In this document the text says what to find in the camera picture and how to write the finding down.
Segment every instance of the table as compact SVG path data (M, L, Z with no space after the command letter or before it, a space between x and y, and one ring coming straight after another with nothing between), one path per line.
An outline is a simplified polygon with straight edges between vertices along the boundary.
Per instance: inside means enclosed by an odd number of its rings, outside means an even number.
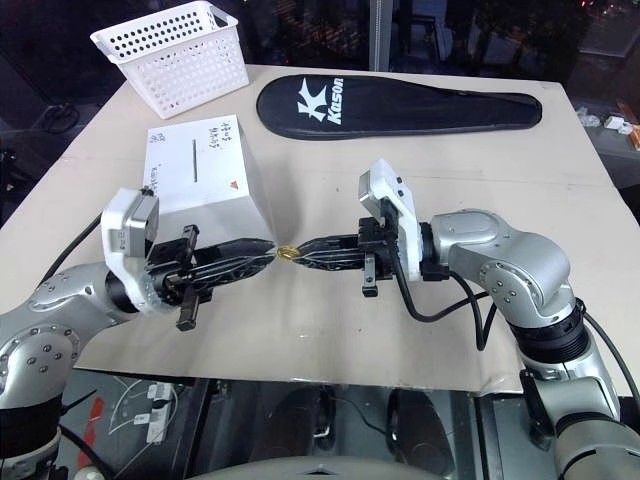
M640 372L635 348L640 230L559 84L380 74L436 87L529 93L542 103L543 118L530 130L319 143L267 131L255 100L276 77L327 71L248 69L248 87L165 121L124 84L0 231L6 278L0 310L24 301L53 259L119 187L140 187L148 128L235 113L265 182L279 244L355 233L358 218L366 216L357 200L358 177L375 159L385 158L412 188L421 220L478 207L499 213L515 228L555 240L571 259L576 294L601 320L631 370ZM99 260L96 232L66 265ZM478 353L468 310L420 324L406 313L395 283L381 282L376 299L363 298L360 288L360 272L313 271L275 261L260 275L217 289L213 302L201 308L195 330L180 333L171 316L122 325L94 338L78 366L209 378L520 391L520 363L502 318L486 351ZM412 290L425 312L462 297L446 282L415 284ZM488 307L483 304L484 313ZM604 357L618 391L626 393L614 362L607 353Z

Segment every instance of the white plastic basket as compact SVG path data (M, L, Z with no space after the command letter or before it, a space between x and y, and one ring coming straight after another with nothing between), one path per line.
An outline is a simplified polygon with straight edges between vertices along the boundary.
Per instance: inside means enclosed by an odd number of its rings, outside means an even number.
M237 25L196 1L105 28L91 40L169 118L249 83Z

